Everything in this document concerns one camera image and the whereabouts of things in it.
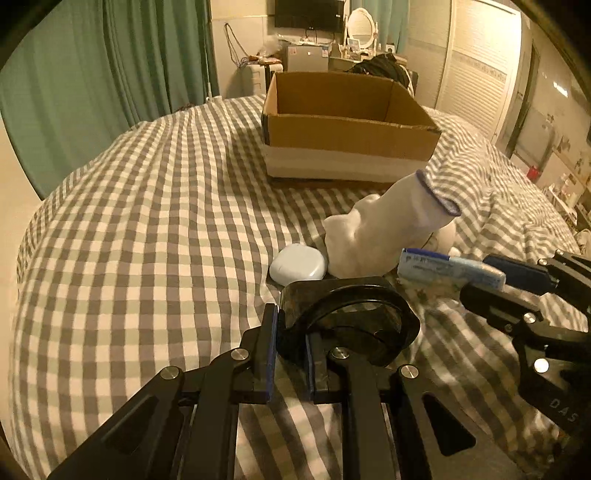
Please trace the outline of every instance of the cardboard box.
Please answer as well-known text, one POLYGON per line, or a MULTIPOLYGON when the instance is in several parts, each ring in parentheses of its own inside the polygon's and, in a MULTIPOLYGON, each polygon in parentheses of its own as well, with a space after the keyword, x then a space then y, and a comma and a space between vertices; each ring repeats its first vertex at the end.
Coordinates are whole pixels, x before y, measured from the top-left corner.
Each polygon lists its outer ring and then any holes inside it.
POLYGON ((275 74, 261 124, 267 173, 298 179, 396 181, 441 135, 399 83, 342 72, 275 74))

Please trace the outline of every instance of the television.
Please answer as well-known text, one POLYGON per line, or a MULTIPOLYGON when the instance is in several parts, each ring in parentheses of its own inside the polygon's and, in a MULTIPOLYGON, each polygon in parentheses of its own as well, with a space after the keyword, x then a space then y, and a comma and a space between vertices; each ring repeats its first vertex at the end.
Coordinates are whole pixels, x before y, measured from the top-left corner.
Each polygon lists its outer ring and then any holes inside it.
POLYGON ((275 26, 340 32, 343 0, 275 0, 275 26))

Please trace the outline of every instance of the gray checkered bedsheet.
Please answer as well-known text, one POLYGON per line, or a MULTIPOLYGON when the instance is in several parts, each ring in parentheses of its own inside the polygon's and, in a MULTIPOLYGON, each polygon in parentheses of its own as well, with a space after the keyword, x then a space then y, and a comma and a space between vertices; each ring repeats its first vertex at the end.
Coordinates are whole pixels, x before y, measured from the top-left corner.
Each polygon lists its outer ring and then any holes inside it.
MULTIPOLYGON (((321 221, 370 192, 274 189, 261 155, 261 98, 213 100, 145 122, 75 171, 35 214, 18 257, 12 449, 44 478, 166 365, 193 369, 236 346, 280 292, 274 255, 321 247, 321 221)), ((462 207, 455 246, 530 262, 577 251, 542 194, 473 127, 429 111, 443 135, 427 167, 462 207)), ((546 295, 556 324, 582 316, 546 295)), ((543 468, 557 429, 517 394, 509 339, 445 299, 408 292, 423 328, 407 352, 524 468, 543 468)), ((339 418, 304 401, 278 362, 274 400, 243 406, 236 478, 341 478, 339 418)))

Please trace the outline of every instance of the white wardrobe door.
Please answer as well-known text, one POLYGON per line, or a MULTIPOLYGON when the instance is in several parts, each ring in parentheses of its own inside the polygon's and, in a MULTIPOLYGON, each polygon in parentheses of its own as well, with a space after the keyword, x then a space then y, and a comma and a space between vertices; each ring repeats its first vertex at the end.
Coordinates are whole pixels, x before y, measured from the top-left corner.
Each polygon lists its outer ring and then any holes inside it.
POLYGON ((453 8, 437 109, 461 116, 494 141, 515 87, 521 14, 485 0, 453 0, 453 8))
POLYGON ((415 99, 435 108, 449 42, 452 0, 411 0, 408 40, 402 52, 418 73, 415 99))

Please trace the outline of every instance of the black clamp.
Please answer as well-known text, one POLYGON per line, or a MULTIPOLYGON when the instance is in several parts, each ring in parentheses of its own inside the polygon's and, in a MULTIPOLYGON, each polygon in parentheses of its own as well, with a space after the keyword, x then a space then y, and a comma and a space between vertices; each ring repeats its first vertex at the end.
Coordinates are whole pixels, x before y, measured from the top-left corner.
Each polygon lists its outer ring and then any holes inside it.
MULTIPOLYGON (((507 285, 543 295, 554 293, 589 318, 591 261, 557 250, 530 265, 490 255, 485 263, 505 272, 507 285)), ((591 335, 554 327, 540 310, 508 293, 468 284, 460 301, 493 328, 513 338, 519 357, 519 394, 566 433, 575 434, 589 414, 591 335)))
POLYGON ((239 405, 274 388, 277 313, 267 304, 261 326, 207 367, 162 369, 49 479, 232 479, 239 405))
POLYGON ((343 479, 396 478, 394 451, 402 479, 523 478, 417 367, 386 368, 419 328, 381 277, 296 282, 283 291, 277 350, 304 369, 314 403, 341 405, 343 479), (382 306, 339 310, 367 302, 382 306))

